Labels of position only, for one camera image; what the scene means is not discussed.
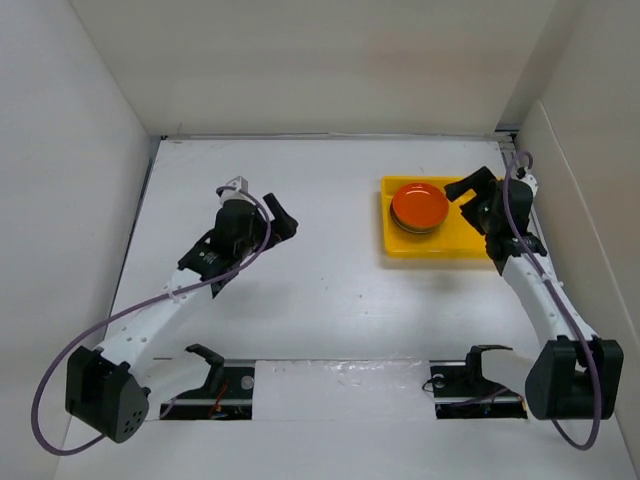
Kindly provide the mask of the orange plate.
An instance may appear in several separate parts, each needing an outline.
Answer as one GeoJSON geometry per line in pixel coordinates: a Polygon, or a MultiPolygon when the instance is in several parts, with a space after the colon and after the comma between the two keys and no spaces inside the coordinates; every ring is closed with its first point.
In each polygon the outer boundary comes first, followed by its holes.
{"type": "Polygon", "coordinates": [[[428,227],[444,222],[448,216],[449,203],[436,186],[424,182],[402,185],[393,195],[391,207],[405,222],[419,227],[428,227]]]}

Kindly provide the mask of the green plastic plate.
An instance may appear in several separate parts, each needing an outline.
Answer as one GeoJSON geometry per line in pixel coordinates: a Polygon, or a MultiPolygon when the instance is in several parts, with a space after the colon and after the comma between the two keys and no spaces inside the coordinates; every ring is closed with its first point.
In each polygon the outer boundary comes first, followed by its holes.
{"type": "Polygon", "coordinates": [[[411,233],[411,234],[417,234],[417,235],[426,235],[426,234],[431,234],[435,231],[437,231],[441,225],[442,222],[437,223],[435,225],[432,226],[428,226],[428,227],[419,227],[416,225],[412,225],[408,222],[403,221],[396,213],[393,209],[390,210],[390,216],[391,219],[394,221],[394,223],[401,228],[402,230],[411,233]]]}

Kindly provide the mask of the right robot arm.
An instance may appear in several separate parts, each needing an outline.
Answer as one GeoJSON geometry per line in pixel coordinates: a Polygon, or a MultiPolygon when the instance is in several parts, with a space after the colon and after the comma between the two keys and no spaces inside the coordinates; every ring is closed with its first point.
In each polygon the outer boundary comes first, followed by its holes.
{"type": "Polygon", "coordinates": [[[483,394],[496,384],[522,395],[539,420],[601,419],[615,408],[624,354],[572,306],[541,240],[529,230],[534,178],[497,179],[486,167],[444,188],[449,201],[472,192],[460,210],[485,239],[501,278],[517,295],[537,336],[536,359],[509,347],[475,346],[462,381],[483,394]]]}

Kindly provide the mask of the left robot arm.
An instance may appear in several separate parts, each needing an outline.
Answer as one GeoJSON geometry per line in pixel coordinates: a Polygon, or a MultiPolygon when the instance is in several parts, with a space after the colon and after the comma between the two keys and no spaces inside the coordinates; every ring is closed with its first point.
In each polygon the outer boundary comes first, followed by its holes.
{"type": "Polygon", "coordinates": [[[243,189],[217,193],[222,205],[214,227],[179,260],[162,294],[129,313],[118,333],[92,349],[78,347],[68,359],[66,410],[115,443],[131,438],[169,399],[219,392],[224,359],[196,341],[171,361],[154,360],[242,269],[297,232],[297,221],[272,193],[261,201],[243,189]]]}

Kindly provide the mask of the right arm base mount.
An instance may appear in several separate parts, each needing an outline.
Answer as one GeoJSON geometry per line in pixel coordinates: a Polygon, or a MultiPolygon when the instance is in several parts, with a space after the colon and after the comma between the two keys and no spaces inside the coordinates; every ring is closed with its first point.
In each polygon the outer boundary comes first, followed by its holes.
{"type": "Polygon", "coordinates": [[[432,395],[438,420],[528,418],[521,396],[468,374],[464,361],[430,362],[429,373],[422,390],[432,395]]]}

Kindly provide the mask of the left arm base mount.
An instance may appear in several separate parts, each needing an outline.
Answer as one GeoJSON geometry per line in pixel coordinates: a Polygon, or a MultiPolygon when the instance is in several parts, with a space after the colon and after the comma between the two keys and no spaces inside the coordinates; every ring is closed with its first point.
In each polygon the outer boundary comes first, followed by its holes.
{"type": "Polygon", "coordinates": [[[219,387],[182,393],[175,401],[163,403],[159,418],[166,421],[249,421],[253,414],[255,365],[227,365],[219,387]]]}

